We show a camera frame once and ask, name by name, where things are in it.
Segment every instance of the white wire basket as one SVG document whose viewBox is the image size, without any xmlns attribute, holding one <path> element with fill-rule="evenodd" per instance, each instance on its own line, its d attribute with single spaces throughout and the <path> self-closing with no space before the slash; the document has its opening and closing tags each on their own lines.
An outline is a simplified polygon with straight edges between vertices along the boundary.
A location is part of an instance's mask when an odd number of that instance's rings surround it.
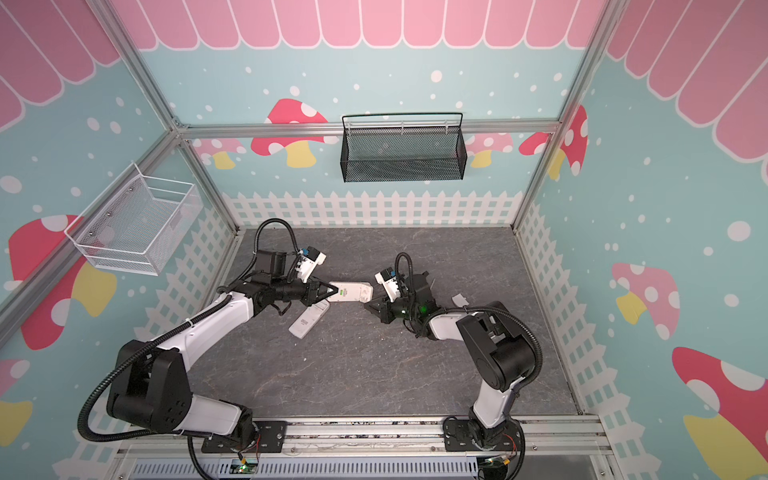
<svg viewBox="0 0 768 480">
<path fill-rule="evenodd" d="M 131 168 L 137 174 L 86 218 L 103 194 L 97 197 L 65 234 L 96 268 L 160 275 L 203 202 L 195 184 L 148 177 L 136 164 Z"/>
</svg>

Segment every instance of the wire mesh basket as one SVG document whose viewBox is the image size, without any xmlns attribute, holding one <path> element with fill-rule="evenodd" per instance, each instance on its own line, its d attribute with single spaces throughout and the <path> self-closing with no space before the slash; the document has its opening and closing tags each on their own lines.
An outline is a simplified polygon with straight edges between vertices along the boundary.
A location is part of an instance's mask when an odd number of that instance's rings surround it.
<svg viewBox="0 0 768 480">
<path fill-rule="evenodd" d="M 160 275 L 203 209 L 195 184 L 137 174 L 65 233 L 96 268 Z"/>
<path fill-rule="evenodd" d="M 460 113 L 345 115 L 344 181 L 463 179 L 462 119 Z"/>
</svg>

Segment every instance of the white picket fence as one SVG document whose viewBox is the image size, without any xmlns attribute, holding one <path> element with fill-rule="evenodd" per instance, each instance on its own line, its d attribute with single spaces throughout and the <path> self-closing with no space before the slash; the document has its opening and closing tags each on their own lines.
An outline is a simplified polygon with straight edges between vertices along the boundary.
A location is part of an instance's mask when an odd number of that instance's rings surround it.
<svg viewBox="0 0 768 480">
<path fill-rule="evenodd" d="M 142 341 L 173 329 L 179 322 L 195 313 L 203 306 L 206 289 L 213 281 L 217 264 L 222 260 L 224 249 L 231 232 L 221 216 L 215 211 L 205 209 L 205 218 L 198 218 L 199 231 L 192 233 L 192 243 L 184 244 L 184 257 L 175 257 L 176 273 L 166 273 L 168 286 L 165 290 L 156 290 L 156 307 L 147 308 L 146 326 L 134 329 L 136 338 Z M 107 396 L 104 394 L 97 402 L 88 423 L 95 432 L 117 433 L 128 430 L 129 425 L 113 419 L 106 412 Z M 85 441 L 76 430 L 72 432 L 78 440 L 78 446 L 70 458 L 53 464 L 59 480 L 79 478 L 103 478 L 114 457 L 120 442 L 93 443 Z"/>
<path fill-rule="evenodd" d="M 545 217 L 539 214 L 539 207 L 531 205 L 518 233 L 544 300 L 542 307 L 554 340 L 564 353 L 564 368 L 574 373 L 574 387 L 588 413 L 603 419 L 608 440 L 627 480 L 657 480 L 661 461 L 643 448 L 641 437 L 645 428 L 630 420 L 630 397 L 620 393 L 614 383 L 617 371 L 605 364 L 606 347 L 595 342 L 596 325 L 584 317 L 587 306 L 576 298 L 578 287 L 568 282 L 571 271 L 563 270 L 563 256 L 555 251 L 557 241 L 550 239 L 550 229 L 545 228 Z"/>
<path fill-rule="evenodd" d="M 241 226 L 254 227 L 267 218 L 279 217 L 295 227 L 502 227 L 515 219 L 523 193 L 513 197 L 502 192 L 493 197 L 491 192 L 479 196 L 475 192 L 452 196 L 429 192 L 417 197 L 413 192 L 401 196 L 397 192 L 385 197 L 379 192 L 374 197 L 363 193 L 355 197 L 351 192 L 340 197 L 331 193 L 314 197 L 301 193 L 282 197 L 270 193 L 266 198 L 258 194 L 246 197 L 238 194 L 224 200 Z"/>
</svg>

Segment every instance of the mounting plate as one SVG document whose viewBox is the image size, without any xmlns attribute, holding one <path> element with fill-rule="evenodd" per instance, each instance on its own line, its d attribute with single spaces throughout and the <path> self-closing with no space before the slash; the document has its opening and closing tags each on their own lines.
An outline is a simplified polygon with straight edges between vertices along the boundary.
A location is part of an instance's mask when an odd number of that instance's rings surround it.
<svg viewBox="0 0 768 480">
<path fill-rule="evenodd" d="M 280 453 L 283 451 L 283 442 L 286 438 L 286 427 L 288 422 L 258 421 L 253 424 L 259 429 L 259 453 Z M 221 442 L 220 439 L 203 440 L 203 453 L 232 453 L 231 445 Z M 256 446 L 248 450 L 249 453 L 255 452 Z"/>
<path fill-rule="evenodd" d="M 445 450 L 447 452 L 510 452 L 512 451 L 512 442 L 504 435 L 509 435 L 519 442 L 520 431 L 513 422 L 506 422 L 506 427 L 501 431 L 497 438 L 498 443 L 491 445 L 488 449 L 481 449 L 472 438 L 470 429 L 471 420 L 457 419 L 449 417 L 442 424 L 442 431 L 445 437 Z"/>
</svg>

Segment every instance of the mushroom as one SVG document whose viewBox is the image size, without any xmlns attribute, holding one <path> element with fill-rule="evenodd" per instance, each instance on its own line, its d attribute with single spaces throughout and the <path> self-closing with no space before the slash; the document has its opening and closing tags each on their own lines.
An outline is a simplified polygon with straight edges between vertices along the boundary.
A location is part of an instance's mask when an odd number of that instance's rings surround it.
<svg viewBox="0 0 768 480">
<path fill-rule="evenodd" d="M 75 219 L 75 215 L 45 217 L 27 223 L 11 235 L 8 253 L 14 286 L 26 280 L 63 241 L 64 228 Z M 91 316 L 100 315 L 117 290 L 117 284 L 114 274 L 95 269 L 84 257 L 78 259 L 22 324 L 25 343 L 33 350 L 52 345 L 64 331 L 73 298 L 82 303 Z"/>
<path fill-rule="evenodd" d="M 491 164 L 491 151 L 502 151 L 506 154 L 515 147 L 510 134 L 476 134 L 465 142 L 467 154 L 475 155 L 470 167 L 485 168 Z"/>
<path fill-rule="evenodd" d="M 214 159 L 214 165 L 219 170 L 232 170 L 235 163 L 227 152 L 233 154 L 244 154 L 246 152 L 243 144 L 236 138 L 204 138 L 196 139 L 192 142 L 197 155 L 204 164 L 210 165 L 210 159 Z"/>
<path fill-rule="evenodd" d="M 683 417 L 691 439 L 715 475 L 742 479 L 768 472 L 766 379 L 684 347 L 672 351 L 672 365 L 705 408 L 717 413 L 712 418 Z"/>
<path fill-rule="evenodd" d="M 647 310 L 659 337 L 668 340 L 680 318 L 680 295 L 672 275 L 666 270 L 629 263 L 614 263 L 612 273 L 615 282 L 629 290 L 616 299 L 624 319 L 636 325 Z"/>
<path fill-rule="evenodd" d="M 28 360 L 0 360 L 0 397 L 29 369 Z M 11 445 L 32 416 L 32 402 L 0 402 L 0 447 Z"/>
<path fill-rule="evenodd" d="M 571 127 L 565 132 L 563 143 L 560 144 L 558 152 L 554 155 L 552 165 L 549 166 L 548 173 L 552 180 L 560 180 L 560 168 L 565 158 L 568 159 L 572 174 L 574 176 L 579 175 L 584 164 L 584 156 L 587 153 L 587 133 L 587 111 L 583 106 L 579 105 L 576 116 L 571 122 Z M 547 137 L 547 134 L 541 132 L 533 134 L 520 145 L 520 153 L 523 155 L 533 155 L 543 151 Z"/>
<path fill-rule="evenodd" d="M 283 98 L 279 100 L 272 108 L 266 124 L 325 124 L 328 121 L 318 113 L 317 110 L 309 105 L 294 100 L 292 98 Z M 312 167 L 317 159 L 310 151 L 308 141 L 318 141 L 324 144 L 335 144 L 339 141 L 337 137 L 273 137 L 273 138 L 254 138 L 250 144 L 250 149 L 257 155 L 266 157 L 281 151 L 284 147 L 288 152 L 288 166 L 292 168 Z"/>
</svg>

